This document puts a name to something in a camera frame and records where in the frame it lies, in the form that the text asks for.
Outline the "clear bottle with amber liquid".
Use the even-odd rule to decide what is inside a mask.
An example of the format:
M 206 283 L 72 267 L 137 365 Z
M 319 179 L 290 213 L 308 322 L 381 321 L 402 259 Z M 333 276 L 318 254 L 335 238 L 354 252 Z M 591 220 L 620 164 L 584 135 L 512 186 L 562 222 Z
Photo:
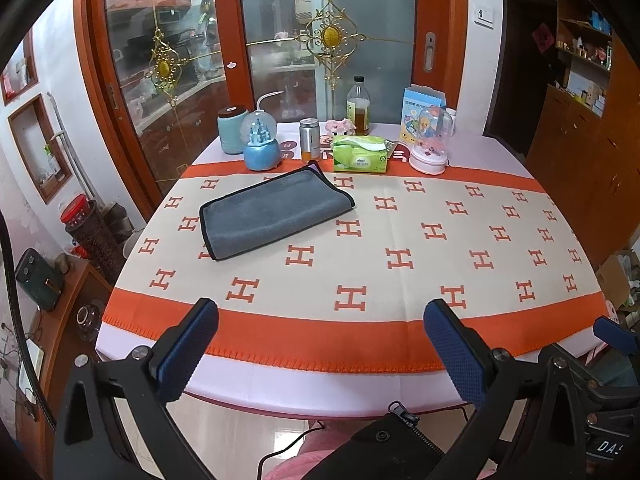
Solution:
M 370 96 L 364 86 L 364 77 L 355 76 L 352 88 L 346 96 L 346 114 L 354 127 L 354 133 L 364 136 L 369 133 Z

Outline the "dark green device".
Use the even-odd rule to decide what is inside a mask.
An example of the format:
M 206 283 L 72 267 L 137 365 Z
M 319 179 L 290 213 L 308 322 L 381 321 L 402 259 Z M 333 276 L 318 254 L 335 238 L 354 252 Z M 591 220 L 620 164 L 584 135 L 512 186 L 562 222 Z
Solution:
M 64 276 L 34 248 L 27 248 L 18 260 L 15 277 L 25 294 L 40 310 L 55 309 L 64 290 Z

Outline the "silver and orange can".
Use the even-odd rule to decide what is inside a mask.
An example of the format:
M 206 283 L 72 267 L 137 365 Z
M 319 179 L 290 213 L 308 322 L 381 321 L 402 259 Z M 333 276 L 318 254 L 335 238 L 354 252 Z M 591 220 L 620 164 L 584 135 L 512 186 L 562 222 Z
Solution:
M 303 118 L 299 122 L 300 157 L 303 162 L 321 158 L 320 126 L 317 118 Z

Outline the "blue snow globe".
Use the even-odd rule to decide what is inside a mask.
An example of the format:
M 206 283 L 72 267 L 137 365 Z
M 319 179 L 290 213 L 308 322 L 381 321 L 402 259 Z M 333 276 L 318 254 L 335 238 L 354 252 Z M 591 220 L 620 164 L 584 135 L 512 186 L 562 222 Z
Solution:
M 281 161 L 281 149 L 277 139 L 276 120 L 264 110 L 247 114 L 242 121 L 240 136 L 243 142 L 243 158 L 250 171 L 268 171 Z

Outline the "orange and cream H blanket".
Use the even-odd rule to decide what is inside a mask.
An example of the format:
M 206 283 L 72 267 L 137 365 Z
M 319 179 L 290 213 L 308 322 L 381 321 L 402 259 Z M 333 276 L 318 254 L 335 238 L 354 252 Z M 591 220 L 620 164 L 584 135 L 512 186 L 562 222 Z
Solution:
M 422 325 L 435 298 L 516 356 L 589 334 L 605 315 L 584 251 L 534 179 L 457 167 L 427 177 L 405 162 L 386 174 L 322 169 L 352 211 L 224 261 L 207 252 L 198 210 L 262 176 L 242 162 L 186 170 L 134 246 L 105 324 L 156 339 L 207 297 L 220 312 L 212 356 L 411 374 L 439 368 Z

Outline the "black weight plates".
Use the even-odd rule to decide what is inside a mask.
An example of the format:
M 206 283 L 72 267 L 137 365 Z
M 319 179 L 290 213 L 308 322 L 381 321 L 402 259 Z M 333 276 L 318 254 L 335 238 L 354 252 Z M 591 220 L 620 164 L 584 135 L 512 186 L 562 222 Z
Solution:
M 105 304 L 100 300 L 91 300 L 82 304 L 76 313 L 79 337 L 83 341 L 95 342 L 102 323 Z

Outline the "light blue ceramic canister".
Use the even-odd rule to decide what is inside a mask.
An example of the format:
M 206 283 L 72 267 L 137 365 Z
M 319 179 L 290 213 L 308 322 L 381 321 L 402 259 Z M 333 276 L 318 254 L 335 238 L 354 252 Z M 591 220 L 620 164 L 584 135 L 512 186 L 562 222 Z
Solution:
M 244 143 L 241 126 L 247 109 L 243 105 L 230 105 L 217 114 L 218 138 L 224 154 L 239 155 L 243 153 Z

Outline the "green tissue pack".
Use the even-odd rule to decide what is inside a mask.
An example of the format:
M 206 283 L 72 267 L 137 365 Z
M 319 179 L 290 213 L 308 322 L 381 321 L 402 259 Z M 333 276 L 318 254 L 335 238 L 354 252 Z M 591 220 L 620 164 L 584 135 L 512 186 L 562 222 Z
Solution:
M 334 136 L 333 168 L 338 172 L 385 174 L 396 142 L 380 136 Z

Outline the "pink base clear jar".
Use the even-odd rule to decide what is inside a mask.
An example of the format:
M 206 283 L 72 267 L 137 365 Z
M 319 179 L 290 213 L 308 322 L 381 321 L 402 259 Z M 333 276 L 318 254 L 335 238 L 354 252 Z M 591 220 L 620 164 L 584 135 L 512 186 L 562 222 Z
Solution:
M 454 135 L 454 118 L 444 108 L 431 127 L 423 130 L 410 148 L 409 165 L 421 174 L 439 176 L 448 164 L 448 144 Z

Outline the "white plastic bucket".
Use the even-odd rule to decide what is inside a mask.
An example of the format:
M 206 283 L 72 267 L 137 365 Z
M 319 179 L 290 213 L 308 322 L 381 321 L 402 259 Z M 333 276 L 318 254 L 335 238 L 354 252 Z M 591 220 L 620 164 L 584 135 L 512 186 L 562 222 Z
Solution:
M 134 246 L 136 246 L 141 233 L 141 230 L 135 230 L 131 233 L 130 237 L 127 238 L 126 242 L 122 244 L 122 256 L 125 259 L 128 259 L 130 254 L 134 250 Z

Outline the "red lidded container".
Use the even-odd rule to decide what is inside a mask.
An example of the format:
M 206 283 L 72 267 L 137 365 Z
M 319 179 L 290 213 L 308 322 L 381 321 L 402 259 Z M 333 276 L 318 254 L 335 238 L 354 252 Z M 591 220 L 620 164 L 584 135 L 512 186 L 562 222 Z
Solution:
M 60 220 L 66 226 L 77 226 L 83 222 L 91 212 L 91 200 L 86 194 L 74 197 L 60 214 Z

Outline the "pink pig figurine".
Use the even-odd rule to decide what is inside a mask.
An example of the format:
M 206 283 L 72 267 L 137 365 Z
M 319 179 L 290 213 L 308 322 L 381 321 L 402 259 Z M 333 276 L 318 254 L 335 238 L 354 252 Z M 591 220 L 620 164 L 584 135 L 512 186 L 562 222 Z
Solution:
M 324 125 L 324 131 L 329 136 L 352 136 L 356 133 L 356 128 L 348 118 L 330 119 Z

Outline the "wooden shelf cabinet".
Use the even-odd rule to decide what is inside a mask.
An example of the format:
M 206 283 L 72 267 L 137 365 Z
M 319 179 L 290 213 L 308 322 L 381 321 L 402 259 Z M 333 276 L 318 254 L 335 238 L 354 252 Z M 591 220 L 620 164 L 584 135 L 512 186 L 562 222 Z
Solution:
M 555 53 L 527 170 L 593 266 L 639 229 L 639 69 L 589 0 L 556 0 Z

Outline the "cardboard box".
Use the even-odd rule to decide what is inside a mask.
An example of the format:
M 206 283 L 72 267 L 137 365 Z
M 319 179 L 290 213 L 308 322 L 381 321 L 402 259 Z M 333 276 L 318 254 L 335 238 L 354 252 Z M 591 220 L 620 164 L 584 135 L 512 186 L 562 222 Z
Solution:
M 639 258 L 633 250 L 610 255 L 597 270 L 605 298 L 616 309 L 632 307 L 639 300 Z

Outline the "purple and grey towel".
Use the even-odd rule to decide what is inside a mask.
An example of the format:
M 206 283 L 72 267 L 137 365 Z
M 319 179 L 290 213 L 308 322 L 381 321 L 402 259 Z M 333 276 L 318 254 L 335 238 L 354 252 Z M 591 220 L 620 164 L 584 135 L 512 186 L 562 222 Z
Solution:
M 209 257 L 227 260 L 352 211 L 355 200 L 332 184 L 318 162 L 210 200 L 200 207 Z

